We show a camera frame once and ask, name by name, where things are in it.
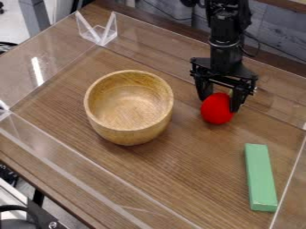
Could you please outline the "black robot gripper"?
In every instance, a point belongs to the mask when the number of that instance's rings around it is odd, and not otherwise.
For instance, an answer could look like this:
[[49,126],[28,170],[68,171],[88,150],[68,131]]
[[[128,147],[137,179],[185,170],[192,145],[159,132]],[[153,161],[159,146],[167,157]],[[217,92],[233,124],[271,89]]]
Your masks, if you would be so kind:
[[243,43],[209,45],[209,57],[189,59],[189,75],[193,78],[197,98],[203,101],[211,94],[213,84],[232,89],[229,110],[239,111],[248,95],[255,92],[258,76],[243,65]]

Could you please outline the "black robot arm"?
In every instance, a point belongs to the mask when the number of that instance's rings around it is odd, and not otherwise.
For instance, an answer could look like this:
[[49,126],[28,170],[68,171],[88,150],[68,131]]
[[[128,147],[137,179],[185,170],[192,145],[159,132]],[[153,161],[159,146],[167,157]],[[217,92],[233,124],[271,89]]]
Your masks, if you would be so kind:
[[[185,7],[200,5],[200,0],[180,0]],[[197,98],[204,101],[217,84],[232,90],[229,111],[236,113],[248,95],[255,93],[256,74],[243,65],[244,31],[251,25],[248,0],[204,0],[209,27],[209,56],[191,57],[189,76]]]

